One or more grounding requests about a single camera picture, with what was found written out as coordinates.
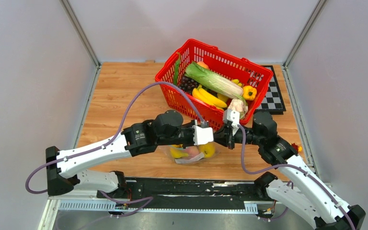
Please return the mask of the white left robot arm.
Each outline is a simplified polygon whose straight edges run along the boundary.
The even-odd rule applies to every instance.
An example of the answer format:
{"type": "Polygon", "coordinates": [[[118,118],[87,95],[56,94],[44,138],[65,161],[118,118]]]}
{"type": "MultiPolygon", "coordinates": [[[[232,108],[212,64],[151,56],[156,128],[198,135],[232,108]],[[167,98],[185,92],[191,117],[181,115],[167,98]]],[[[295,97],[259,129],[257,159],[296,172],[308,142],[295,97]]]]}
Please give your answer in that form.
{"type": "Polygon", "coordinates": [[[196,120],[184,124],[180,113],[169,110],[153,120],[135,123],[118,135],[93,144],[69,150],[52,146],[46,149],[47,192],[50,196],[66,194],[73,189],[94,187],[110,192],[116,198],[127,194],[127,184],[116,172],[89,172],[95,165],[141,154],[153,153],[158,146],[199,144],[200,130],[196,120]]]}

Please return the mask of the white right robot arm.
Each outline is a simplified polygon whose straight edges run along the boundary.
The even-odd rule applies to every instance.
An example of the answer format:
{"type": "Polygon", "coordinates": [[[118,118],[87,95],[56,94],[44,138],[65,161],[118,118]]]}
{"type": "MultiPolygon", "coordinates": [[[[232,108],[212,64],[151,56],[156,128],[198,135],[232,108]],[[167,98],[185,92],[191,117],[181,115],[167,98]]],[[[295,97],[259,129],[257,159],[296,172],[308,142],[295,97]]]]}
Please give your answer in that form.
{"type": "Polygon", "coordinates": [[[245,146],[258,146],[258,153],[270,167],[255,171],[261,174],[254,183],[257,198],[271,198],[284,204],[315,230],[359,230],[366,213],[360,205],[350,205],[333,192],[310,170],[298,154],[298,146],[280,137],[277,123],[268,112],[253,115],[250,128],[240,125],[240,113],[223,113],[223,127],[214,133],[214,141],[233,149],[241,144],[241,165],[245,167],[245,146]]]}

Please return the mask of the pink peach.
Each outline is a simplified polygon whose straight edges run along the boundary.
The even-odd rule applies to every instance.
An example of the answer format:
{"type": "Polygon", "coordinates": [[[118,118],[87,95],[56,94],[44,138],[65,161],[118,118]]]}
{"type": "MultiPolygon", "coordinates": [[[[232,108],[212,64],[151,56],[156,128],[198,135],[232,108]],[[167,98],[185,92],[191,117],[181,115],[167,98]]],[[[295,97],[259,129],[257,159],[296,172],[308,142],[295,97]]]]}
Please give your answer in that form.
{"type": "Polygon", "coordinates": [[[188,158],[193,158],[197,156],[200,151],[197,146],[190,146],[185,149],[185,152],[188,154],[188,158]]]}

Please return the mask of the small yellow banana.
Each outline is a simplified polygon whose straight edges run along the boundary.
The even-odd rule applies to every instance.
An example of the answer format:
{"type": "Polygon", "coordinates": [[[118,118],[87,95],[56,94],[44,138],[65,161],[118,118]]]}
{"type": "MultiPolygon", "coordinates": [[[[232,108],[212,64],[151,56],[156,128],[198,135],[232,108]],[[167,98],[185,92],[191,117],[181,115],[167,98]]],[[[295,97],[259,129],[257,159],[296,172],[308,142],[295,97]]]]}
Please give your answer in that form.
{"type": "Polygon", "coordinates": [[[189,156],[189,154],[186,151],[184,151],[181,145],[171,145],[169,151],[170,155],[174,159],[186,158],[189,156]]]}

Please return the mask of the clear zip top bag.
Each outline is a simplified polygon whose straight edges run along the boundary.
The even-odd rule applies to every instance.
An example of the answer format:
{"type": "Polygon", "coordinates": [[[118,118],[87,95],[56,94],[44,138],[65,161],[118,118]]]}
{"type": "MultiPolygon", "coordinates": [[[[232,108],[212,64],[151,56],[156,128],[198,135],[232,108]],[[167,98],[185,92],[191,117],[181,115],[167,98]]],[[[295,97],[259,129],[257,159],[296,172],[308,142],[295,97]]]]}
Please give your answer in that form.
{"type": "Polygon", "coordinates": [[[217,145],[212,142],[186,148],[184,148],[183,144],[161,146],[161,150],[175,164],[193,164],[212,159],[220,154],[217,145]]]}

